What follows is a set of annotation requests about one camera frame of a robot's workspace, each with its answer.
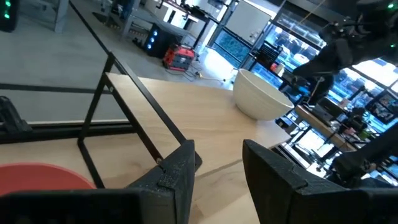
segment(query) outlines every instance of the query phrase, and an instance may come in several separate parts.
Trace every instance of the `black metal frame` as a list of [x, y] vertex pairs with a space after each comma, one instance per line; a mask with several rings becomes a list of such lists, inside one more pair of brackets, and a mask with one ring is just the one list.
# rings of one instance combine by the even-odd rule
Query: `black metal frame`
[[[108, 59], [105, 63], [104, 69], [101, 74], [98, 86], [96, 90], [84, 89], [84, 88], [66, 88], [66, 87], [51, 87], [51, 86], [29, 86], [29, 85], [13, 85], [7, 83], [0, 83], [0, 90], [24, 90], [24, 91], [47, 91], [47, 92], [60, 92], [60, 93], [94, 93], [93, 100], [90, 104], [90, 108], [87, 112], [84, 123], [49, 123], [49, 124], [33, 124], [31, 127], [33, 129], [30, 133], [17, 133], [9, 134], [0, 130], [0, 144], [10, 144], [18, 142], [32, 142], [32, 141], [46, 141], [54, 139], [68, 139], [77, 138], [77, 145], [82, 154], [84, 162], [92, 176], [97, 188], [105, 188], [103, 181], [94, 165], [94, 162], [90, 156], [90, 153], [85, 146], [84, 139], [90, 136], [102, 136], [102, 135], [112, 135], [112, 134], [126, 134], [126, 133], [137, 133], [151, 156], [154, 158], [156, 163], [163, 160], [162, 155], [156, 149], [153, 142], [150, 140], [149, 136], [145, 133], [142, 126], [139, 124], [136, 117], [128, 109], [126, 103], [121, 98], [118, 91], [113, 87], [113, 84], [108, 79], [106, 73], [110, 72], [113, 65], [120, 71], [122, 75], [128, 75], [132, 82], [137, 86], [140, 92], [144, 95], [149, 104], [153, 107], [155, 112], [159, 115], [161, 120], [165, 123], [166, 127], [170, 130], [176, 140], [183, 144], [187, 139], [180, 132], [178, 127], [173, 123], [173, 121], [167, 116], [166, 112], [162, 107], [156, 102], [155, 98], [151, 95], [148, 89], [140, 81], [138, 76], [132, 72], [132, 70], [124, 63], [119, 61], [112, 52], [110, 52], [100, 38], [96, 35], [94, 30], [87, 23], [85, 18], [80, 14], [77, 8], [72, 2], [69, 2], [71, 8], [77, 13], [78, 17], [82, 20], [86, 28], [92, 34], [92, 36], [99, 43], [101, 48], [105, 51]], [[92, 122], [93, 115], [100, 100], [102, 94], [112, 94], [118, 105], [122, 109], [123, 113], [126, 115], [129, 122]], [[201, 157], [195, 152], [195, 168], [196, 170], [201, 166]]]
[[216, 27], [213, 35], [211, 35], [211, 37], [209, 39], [209, 42], [207, 43], [208, 46], [213, 46], [213, 44], [215, 43], [216, 39], [220, 35], [221, 31], [225, 28], [225, 25], [229, 21], [229, 18], [231, 17], [232, 13], [236, 9], [236, 5], [235, 5], [236, 2], [239, 2], [239, 0], [232, 0], [228, 4], [227, 10], [225, 11], [223, 17], [219, 21], [218, 26]]
[[[131, 126], [134, 127], [134, 130], [136, 131], [136, 133], [138, 134], [141, 141], [144, 143], [145, 147], [148, 149], [149, 153], [154, 158], [156, 163], [159, 163], [163, 160], [162, 155], [157, 150], [154, 143], [150, 140], [147, 133], [144, 131], [142, 126], [139, 124], [137, 118], [134, 116], [132, 111], [127, 107], [127, 104], [124, 102], [124, 100], [121, 98], [121, 95], [119, 94], [118, 90], [113, 86], [112, 82], [109, 80], [107, 73], [111, 71], [113, 65], [115, 65], [115, 67], [121, 72], [122, 75], [127, 75], [128, 77], [130, 77], [132, 82], [137, 86], [139, 91], [144, 95], [146, 100], [153, 107], [155, 112], [159, 115], [161, 120], [164, 122], [164, 124], [170, 130], [170, 132], [173, 134], [173, 136], [176, 138], [176, 140], [180, 144], [183, 144], [187, 140], [184, 137], [184, 135], [180, 132], [178, 127], [176, 127], [176, 125], [173, 123], [173, 121], [165, 113], [165, 111], [162, 109], [162, 107], [158, 104], [158, 102], [156, 102], [155, 98], [151, 95], [151, 93], [148, 91], [148, 89], [140, 81], [138, 76], [134, 72], [132, 72], [131, 69], [129, 69], [129, 67], [127, 65], [125, 65], [125, 63], [120, 62], [114, 56], [114, 54], [110, 52], [108, 54], [108, 59], [105, 63], [101, 78], [100, 78], [98, 86], [95, 90], [93, 100], [88, 109], [87, 116], [85, 118], [85, 122], [83, 124], [83, 127], [81, 129], [81, 132], [80, 132], [78, 140], [77, 140], [77, 144], [80, 149], [80, 152], [83, 156], [83, 159], [87, 165], [87, 168], [88, 168], [97, 188], [105, 188], [105, 186], [101, 180], [101, 177], [100, 177], [98, 171], [96, 170], [93, 160], [90, 157], [90, 153], [88, 152], [88, 150], [85, 146], [84, 140], [88, 135], [91, 120], [93, 119], [95, 109], [98, 105], [101, 94], [103, 93], [103, 90], [105, 87], [107, 87], [110, 90], [110, 92], [114, 96], [116, 102], [122, 109], [124, 115], [129, 120]], [[196, 170], [201, 166], [201, 164], [202, 164], [202, 160], [201, 160], [200, 156], [195, 152]]]

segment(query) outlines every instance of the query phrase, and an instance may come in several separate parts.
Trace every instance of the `desk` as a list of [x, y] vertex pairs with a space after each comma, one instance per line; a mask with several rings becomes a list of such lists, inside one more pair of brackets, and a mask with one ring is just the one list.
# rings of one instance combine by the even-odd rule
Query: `desk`
[[[108, 17], [111, 17], [113, 19], [113, 21], [115, 21], [118, 24], [118, 26], [122, 27], [120, 39], [123, 39], [123, 38], [128, 36], [128, 33], [129, 33], [129, 31], [131, 29], [131, 26], [133, 24], [133, 21], [135, 19], [140, 19], [140, 20], [146, 21], [146, 22], [148, 22], [150, 24], [160, 24], [162, 26], [168, 26], [167, 22], [164, 22], [164, 18], [163, 17], [158, 17], [158, 16], [156, 16], [154, 14], [155, 11], [158, 10], [156, 8], [156, 6], [160, 5], [160, 1], [157, 2], [157, 1], [154, 1], [154, 0], [148, 0], [146, 2], [146, 4], [149, 5], [148, 7], [153, 9], [153, 10], [149, 10], [148, 7], [145, 8], [145, 9], [140, 8], [139, 7], [140, 1], [138, 1], [138, 0], [134, 1], [133, 5], [132, 5], [132, 8], [131, 8], [131, 11], [129, 12], [129, 14], [125, 18], [125, 20], [123, 20], [123, 21], [119, 18], [118, 15], [115, 15], [115, 14], [113, 14], [111, 12], [111, 9], [114, 7], [114, 4], [116, 4], [116, 1], [113, 1], [113, 3], [109, 7], [107, 6], [107, 7], [104, 7], [104, 8], [107, 9], [105, 11], [107, 11], [106, 13], [107, 13]], [[162, 4], [162, 7], [165, 7], [168, 10], [170, 9], [170, 10], [173, 10], [173, 11], [181, 11], [181, 12], [184, 12], [184, 13], [186, 12], [185, 9], [183, 9], [182, 7], [176, 5], [175, 3], [171, 2], [171, 1], [164, 1], [163, 4]], [[198, 19], [196, 17], [194, 17], [194, 16], [191, 16], [191, 15], [188, 15], [188, 19], [190, 19], [190, 20], [192, 20], [194, 22], [198, 22]], [[169, 29], [174, 29], [177, 32], [182, 33], [183, 36], [186, 36], [186, 35], [189, 34], [188, 31], [186, 31], [186, 30], [184, 30], [182, 28], [173, 26], [171, 24], [169, 24]]]
[[[329, 141], [334, 144], [337, 148], [342, 152], [350, 152], [356, 151], [356, 147], [351, 143], [347, 142], [345, 138], [343, 138], [339, 134], [335, 133], [330, 127], [325, 125], [322, 121], [320, 121], [317, 117], [311, 114], [304, 106], [296, 106], [294, 111], [297, 113], [298, 118], [296, 123], [301, 123], [303, 120], [306, 121], [312, 128], [317, 130], [320, 134], [322, 134], [326, 138], [330, 138]], [[293, 131], [294, 126], [291, 126], [287, 129], [287, 132], [290, 133]]]
[[47, 8], [54, 10], [56, 13], [53, 27], [54, 32], [58, 34], [63, 32], [63, 28], [67, 23], [69, 0], [30, 0], [29, 2], [39, 3], [44, 10]]
[[[126, 75], [107, 74], [159, 152], [166, 157], [179, 143]], [[275, 122], [255, 121], [240, 112], [232, 91], [141, 78], [203, 159], [195, 177], [190, 223], [259, 223], [246, 184], [242, 141], [265, 147], [289, 135]], [[137, 134], [99, 136], [85, 144], [107, 188], [123, 188], [155, 166]], [[89, 180], [76, 139], [7, 144], [0, 164], [46, 162], [73, 170]]]

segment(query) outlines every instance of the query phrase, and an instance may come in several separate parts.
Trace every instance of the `white bowl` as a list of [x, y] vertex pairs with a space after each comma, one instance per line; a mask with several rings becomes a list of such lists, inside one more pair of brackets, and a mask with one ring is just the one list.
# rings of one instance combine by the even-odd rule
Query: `white bowl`
[[275, 120], [294, 108], [282, 92], [245, 69], [239, 69], [233, 95], [238, 108], [257, 120]]

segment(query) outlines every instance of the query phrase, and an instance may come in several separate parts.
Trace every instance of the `white wall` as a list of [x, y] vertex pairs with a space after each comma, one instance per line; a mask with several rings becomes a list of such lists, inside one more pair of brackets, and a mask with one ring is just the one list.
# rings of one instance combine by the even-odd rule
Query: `white wall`
[[[217, 18], [221, 12], [221, 10], [215, 8], [211, 4], [208, 4], [206, 0], [202, 0], [202, 1], [191, 0], [191, 2], [193, 3], [193, 5], [199, 6], [204, 11], [209, 12], [214, 18]], [[207, 26], [207, 28], [205, 30], [205, 33], [202, 36], [201, 41], [204, 41], [205, 37], [208, 35], [210, 29], [213, 27], [214, 24], [215, 24], [214, 22], [209, 23], [209, 25]], [[203, 22], [203, 21], [196, 22], [191, 25], [191, 27], [189, 28], [188, 31], [189, 31], [189, 33], [191, 33], [192, 36], [198, 37], [198, 35], [204, 25], [205, 25], [205, 22]]]
[[145, 3], [145, 8], [153, 13], [158, 19], [163, 20], [166, 14], [168, 13], [169, 9], [167, 7], [161, 7], [160, 9], [156, 8], [159, 5], [159, 1], [156, 0], [149, 0]]
[[278, 13], [278, 11], [280, 9], [279, 6], [276, 6], [267, 0], [245, 0], [245, 1], [252, 3], [252, 5], [256, 6], [263, 12], [270, 15], [271, 19], [273, 19], [276, 16], [276, 14]]

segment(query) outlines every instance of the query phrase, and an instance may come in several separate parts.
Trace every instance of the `monitor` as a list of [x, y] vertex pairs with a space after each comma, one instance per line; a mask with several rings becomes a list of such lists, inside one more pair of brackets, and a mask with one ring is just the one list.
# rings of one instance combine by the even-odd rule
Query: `monitor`
[[389, 124], [397, 117], [398, 97], [390, 90], [384, 90], [370, 101], [365, 108], [383, 124]]

